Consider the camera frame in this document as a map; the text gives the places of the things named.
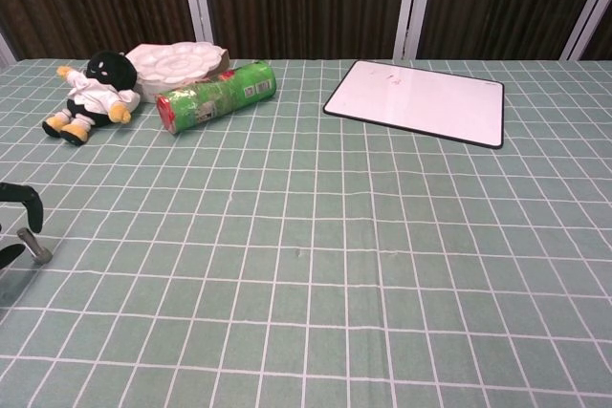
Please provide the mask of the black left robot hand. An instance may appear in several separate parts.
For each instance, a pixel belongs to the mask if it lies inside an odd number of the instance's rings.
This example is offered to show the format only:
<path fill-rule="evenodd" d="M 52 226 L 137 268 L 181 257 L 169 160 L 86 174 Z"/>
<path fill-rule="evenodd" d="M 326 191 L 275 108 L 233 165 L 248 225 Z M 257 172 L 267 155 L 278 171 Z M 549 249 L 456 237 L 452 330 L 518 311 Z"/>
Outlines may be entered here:
<path fill-rule="evenodd" d="M 48 263 L 53 258 L 52 253 L 40 245 L 34 236 L 42 230 L 44 217 L 44 207 L 38 193 L 28 185 L 1 183 L 1 201 L 21 203 L 27 210 L 28 218 L 28 225 L 17 230 L 17 236 L 21 243 L 1 249 L 1 268 L 9 265 L 26 248 L 37 264 Z"/>

